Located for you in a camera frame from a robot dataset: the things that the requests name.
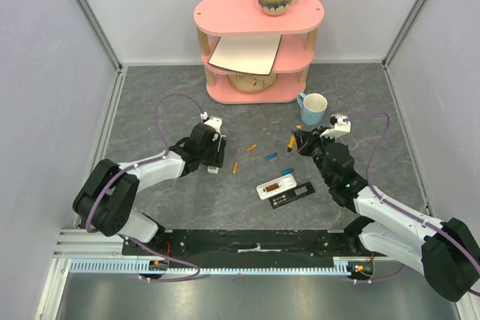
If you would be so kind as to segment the blue battery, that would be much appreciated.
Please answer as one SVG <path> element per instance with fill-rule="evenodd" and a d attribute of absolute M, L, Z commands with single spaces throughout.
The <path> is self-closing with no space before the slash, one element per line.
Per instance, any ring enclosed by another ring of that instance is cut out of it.
<path fill-rule="evenodd" d="M 294 171 L 294 168 L 288 168 L 288 169 L 283 170 L 281 174 L 282 174 L 282 175 L 286 175 L 286 174 L 289 174 L 289 173 L 291 173 L 291 172 L 293 172 L 293 171 Z"/>
<path fill-rule="evenodd" d="M 277 153 L 272 153 L 272 154 L 269 154 L 265 157 L 265 160 L 272 160 L 274 159 L 275 157 L 277 156 Z"/>

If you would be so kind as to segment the orange battery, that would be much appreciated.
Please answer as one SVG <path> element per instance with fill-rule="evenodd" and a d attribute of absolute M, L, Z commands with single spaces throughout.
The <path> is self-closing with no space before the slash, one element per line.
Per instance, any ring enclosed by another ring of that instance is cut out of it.
<path fill-rule="evenodd" d="M 232 170 L 232 173 L 233 173 L 233 174 L 236 174 L 236 173 L 237 173 L 238 167 L 239 167 L 239 162 L 235 162 L 235 163 L 234 163 L 233 170 Z"/>
<path fill-rule="evenodd" d="M 250 152 L 250 151 L 254 150 L 256 147 L 257 147 L 257 144 L 252 144 L 251 146 L 249 146 L 249 147 L 246 149 L 246 152 Z"/>

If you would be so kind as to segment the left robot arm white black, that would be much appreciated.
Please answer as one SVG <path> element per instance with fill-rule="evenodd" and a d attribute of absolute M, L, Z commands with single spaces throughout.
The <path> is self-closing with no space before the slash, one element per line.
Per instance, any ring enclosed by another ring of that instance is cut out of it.
<path fill-rule="evenodd" d="M 130 163 L 101 160 L 73 201 L 73 211 L 110 237 L 124 235 L 138 240 L 149 255 L 164 248 L 164 227 L 133 209 L 137 194 L 160 182 L 182 178 L 205 166 L 217 174 L 223 166 L 227 139 L 222 119 L 210 117 L 194 126 L 190 135 L 155 156 Z"/>

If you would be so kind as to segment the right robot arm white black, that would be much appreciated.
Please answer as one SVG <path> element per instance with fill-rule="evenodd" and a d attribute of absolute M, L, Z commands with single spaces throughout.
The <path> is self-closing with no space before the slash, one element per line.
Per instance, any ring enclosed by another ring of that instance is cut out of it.
<path fill-rule="evenodd" d="M 471 292 L 479 281 L 479 245 L 468 226 L 455 217 L 422 214 L 369 185 L 354 169 L 347 145 L 323 131 L 296 129 L 293 135 L 297 152 L 312 158 L 333 200 L 360 216 L 359 229 L 343 237 L 345 250 L 386 255 L 419 272 L 448 301 Z"/>

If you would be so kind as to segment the black remote control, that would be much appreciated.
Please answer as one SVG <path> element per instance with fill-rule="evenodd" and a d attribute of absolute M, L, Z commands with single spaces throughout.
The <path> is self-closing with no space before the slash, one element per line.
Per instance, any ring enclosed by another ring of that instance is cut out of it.
<path fill-rule="evenodd" d="M 306 196 L 315 193 L 314 186 L 311 182 L 300 184 L 292 189 L 286 190 L 276 196 L 272 196 L 268 199 L 273 209 L 287 205 L 296 200 L 302 199 Z"/>

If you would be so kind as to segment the light blue mug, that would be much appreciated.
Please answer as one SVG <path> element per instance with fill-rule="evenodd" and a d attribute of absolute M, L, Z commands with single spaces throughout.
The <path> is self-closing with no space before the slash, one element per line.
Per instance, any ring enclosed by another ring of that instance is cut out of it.
<path fill-rule="evenodd" d="M 297 102 L 301 108 L 301 121 L 309 127 L 321 122 L 328 106 L 326 98 L 317 93 L 300 93 Z"/>

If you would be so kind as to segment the beige floral bowl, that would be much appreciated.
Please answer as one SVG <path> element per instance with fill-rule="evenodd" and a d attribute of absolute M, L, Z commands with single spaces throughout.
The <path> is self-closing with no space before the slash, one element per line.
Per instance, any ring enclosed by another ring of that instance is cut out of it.
<path fill-rule="evenodd" d="M 269 75 L 235 73 L 228 75 L 227 78 L 230 84 L 237 90 L 247 94 L 254 94 L 272 86 L 276 82 L 277 75 L 274 73 Z"/>

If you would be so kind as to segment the white board black edge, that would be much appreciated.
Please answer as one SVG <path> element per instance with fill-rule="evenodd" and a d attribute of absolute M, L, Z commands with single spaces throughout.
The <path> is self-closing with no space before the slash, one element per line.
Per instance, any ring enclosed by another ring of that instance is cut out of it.
<path fill-rule="evenodd" d="M 236 73 L 269 75 L 281 39 L 279 34 L 220 37 L 208 64 Z"/>

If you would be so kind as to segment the pink three tier shelf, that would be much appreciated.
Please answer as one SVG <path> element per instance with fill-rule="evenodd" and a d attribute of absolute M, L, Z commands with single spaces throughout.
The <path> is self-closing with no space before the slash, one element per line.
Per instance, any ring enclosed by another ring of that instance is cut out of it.
<path fill-rule="evenodd" d="M 212 100 L 289 103 L 305 90 L 324 17 L 319 0 L 294 1 L 280 16 L 257 0 L 203 0 L 193 17 Z"/>

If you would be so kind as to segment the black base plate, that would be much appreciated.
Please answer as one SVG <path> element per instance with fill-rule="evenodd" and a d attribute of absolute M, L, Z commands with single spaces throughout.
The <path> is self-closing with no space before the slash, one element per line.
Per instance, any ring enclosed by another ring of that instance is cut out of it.
<path fill-rule="evenodd" d="M 329 266 L 334 257 L 371 257 L 358 238 L 327 230 L 175 229 L 147 247 L 201 268 Z"/>

